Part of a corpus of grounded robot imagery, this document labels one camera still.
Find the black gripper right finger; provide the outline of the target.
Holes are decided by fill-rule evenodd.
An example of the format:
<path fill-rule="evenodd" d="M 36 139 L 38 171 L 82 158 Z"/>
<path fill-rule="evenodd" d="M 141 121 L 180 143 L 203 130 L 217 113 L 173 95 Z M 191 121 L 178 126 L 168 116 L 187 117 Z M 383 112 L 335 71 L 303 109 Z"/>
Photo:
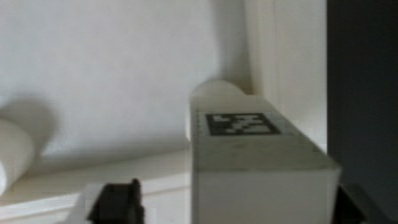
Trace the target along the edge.
<path fill-rule="evenodd" d="M 338 188 L 333 224 L 386 224 L 381 209 L 354 184 L 342 184 Z"/>

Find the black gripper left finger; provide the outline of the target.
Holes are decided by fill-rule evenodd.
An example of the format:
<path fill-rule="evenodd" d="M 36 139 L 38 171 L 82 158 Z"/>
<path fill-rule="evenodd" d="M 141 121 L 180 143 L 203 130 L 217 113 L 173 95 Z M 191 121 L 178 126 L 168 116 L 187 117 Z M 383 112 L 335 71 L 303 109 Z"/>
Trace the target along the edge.
<path fill-rule="evenodd" d="M 91 224 L 145 224 L 141 181 L 107 184 L 88 215 Z"/>

